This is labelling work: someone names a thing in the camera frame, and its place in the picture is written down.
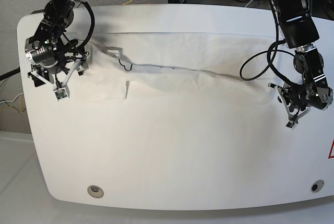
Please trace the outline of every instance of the round hole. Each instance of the round hole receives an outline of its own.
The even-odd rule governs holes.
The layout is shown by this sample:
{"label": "round hole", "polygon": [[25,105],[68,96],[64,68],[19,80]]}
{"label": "round hole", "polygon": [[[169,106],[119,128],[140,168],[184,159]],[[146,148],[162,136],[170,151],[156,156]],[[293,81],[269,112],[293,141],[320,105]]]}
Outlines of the round hole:
{"label": "round hole", "polygon": [[315,183],[313,183],[311,187],[311,191],[313,193],[319,192],[324,187],[325,182],[323,180],[318,180]]}
{"label": "round hole", "polygon": [[104,195],[102,188],[98,186],[89,186],[87,188],[87,192],[90,196],[97,198],[97,199],[102,198]]}

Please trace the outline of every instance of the white tabletop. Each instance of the white tabletop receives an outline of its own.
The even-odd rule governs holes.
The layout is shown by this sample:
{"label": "white tabletop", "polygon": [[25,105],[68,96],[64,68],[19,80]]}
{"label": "white tabletop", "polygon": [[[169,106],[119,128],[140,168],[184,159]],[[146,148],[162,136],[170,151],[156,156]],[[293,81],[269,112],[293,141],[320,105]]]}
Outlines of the white tabletop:
{"label": "white tabletop", "polygon": [[[132,62],[153,60],[153,50],[156,56],[166,57],[168,53],[161,55],[159,49],[154,49],[155,41],[185,35],[190,40],[191,34],[200,37],[202,43],[213,37],[218,41],[214,46],[226,47],[224,43],[228,42],[226,53],[231,52],[231,39],[249,42],[251,48],[240,46],[241,54],[235,55],[242,62],[241,58],[263,51],[260,48],[275,36],[273,18],[265,10],[133,5],[96,7],[94,13],[94,37],[122,48]],[[30,15],[18,25],[22,73],[30,71],[23,51],[25,39],[33,35],[40,20],[41,15]],[[316,45],[332,84],[334,61],[328,39],[334,23],[315,19],[315,24],[320,34]],[[88,13],[77,9],[68,32],[83,33],[88,28]],[[149,44],[149,36],[138,33],[155,33],[151,35],[156,39]],[[141,35],[146,41],[140,41]],[[170,59],[177,63],[176,54]],[[194,56],[185,58],[191,63]],[[228,54],[222,59],[234,60]],[[164,65],[170,60],[159,61]],[[296,77],[292,61],[279,66]],[[253,84],[261,86],[272,80],[268,75],[266,80]],[[234,81],[225,79],[225,86],[212,87],[205,94],[198,90],[192,96],[139,98],[135,93],[130,100],[119,102],[79,98],[75,91],[86,84],[83,80],[90,82],[85,77],[80,84],[80,78],[74,77],[69,84],[74,90],[71,98],[56,102],[47,87],[35,89],[32,81],[22,75],[35,147],[49,192],[55,198],[124,208],[209,210],[282,204],[334,194],[330,186],[334,181],[330,172],[334,160],[328,159],[334,136],[332,107],[325,112],[313,110],[291,131],[284,127],[284,108],[275,96],[268,100],[267,90],[261,90],[249,102],[247,95],[252,85],[238,83],[242,90],[235,89]],[[238,105],[232,104],[231,90],[239,99]],[[325,181],[325,186],[312,193],[311,185],[319,179]],[[89,196],[90,185],[103,188],[104,197]]]}

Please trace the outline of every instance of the metal grommet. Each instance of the metal grommet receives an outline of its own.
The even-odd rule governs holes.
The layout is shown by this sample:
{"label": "metal grommet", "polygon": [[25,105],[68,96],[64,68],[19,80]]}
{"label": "metal grommet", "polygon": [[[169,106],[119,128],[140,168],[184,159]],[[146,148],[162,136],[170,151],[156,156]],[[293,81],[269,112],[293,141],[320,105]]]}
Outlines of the metal grommet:
{"label": "metal grommet", "polygon": [[325,182],[323,180],[318,180],[311,186],[311,191],[313,193],[319,192],[324,187]]}
{"label": "metal grommet", "polygon": [[102,190],[102,188],[100,188],[99,186],[89,186],[87,188],[87,192],[90,196],[92,196],[93,198],[99,199],[102,198],[104,196],[104,192]]}

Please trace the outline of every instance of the red warning sign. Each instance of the red warning sign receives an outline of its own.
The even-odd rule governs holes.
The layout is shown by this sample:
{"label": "red warning sign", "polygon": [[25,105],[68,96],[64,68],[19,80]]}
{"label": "red warning sign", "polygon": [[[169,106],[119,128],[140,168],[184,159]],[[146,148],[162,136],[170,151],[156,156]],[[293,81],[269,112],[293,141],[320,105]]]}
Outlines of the red warning sign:
{"label": "red warning sign", "polygon": [[333,147],[334,147],[334,140],[333,140],[332,147],[330,148],[330,152],[329,152],[328,159],[330,159],[330,158],[334,158],[334,151],[333,151]]}

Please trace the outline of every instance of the wrinkled white cloth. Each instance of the wrinkled white cloth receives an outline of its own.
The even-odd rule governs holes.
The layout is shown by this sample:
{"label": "wrinkled white cloth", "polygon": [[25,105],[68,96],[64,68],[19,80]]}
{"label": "wrinkled white cloth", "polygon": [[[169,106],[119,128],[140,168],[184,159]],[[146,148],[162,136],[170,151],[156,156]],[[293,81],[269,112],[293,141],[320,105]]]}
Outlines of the wrinkled white cloth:
{"label": "wrinkled white cloth", "polygon": [[[206,37],[195,34],[197,40],[188,34],[165,35],[166,40],[173,36],[179,41],[191,42],[187,47],[183,47],[179,54],[173,49],[171,55],[157,54],[156,49],[151,52],[150,46],[156,44],[153,35],[146,35],[146,44],[143,43],[145,36],[137,35],[137,39],[140,38],[140,47],[144,45],[147,48],[148,56],[143,57],[143,54],[140,54],[140,57],[132,57],[131,60],[121,56],[120,48],[108,48],[97,40],[91,40],[89,70],[85,71],[83,76],[71,79],[71,82],[75,83],[74,86],[71,85],[71,93],[79,100],[99,101],[210,93],[212,90],[219,90],[224,91],[226,97],[231,99],[246,97],[256,103],[269,101],[271,90],[267,84],[268,80],[274,77],[273,74],[265,74],[264,82],[243,82],[238,72],[242,63],[254,51],[268,48],[271,40],[220,34],[205,35]],[[205,41],[205,46],[208,47],[207,41],[210,38],[212,49],[219,46],[221,48],[219,58],[217,54],[207,55],[199,50],[200,42]],[[191,46],[196,46],[197,51],[185,56],[184,48],[191,49]],[[244,70],[244,76],[256,75],[265,66],[265,56],[261,56],[249,63]]]}

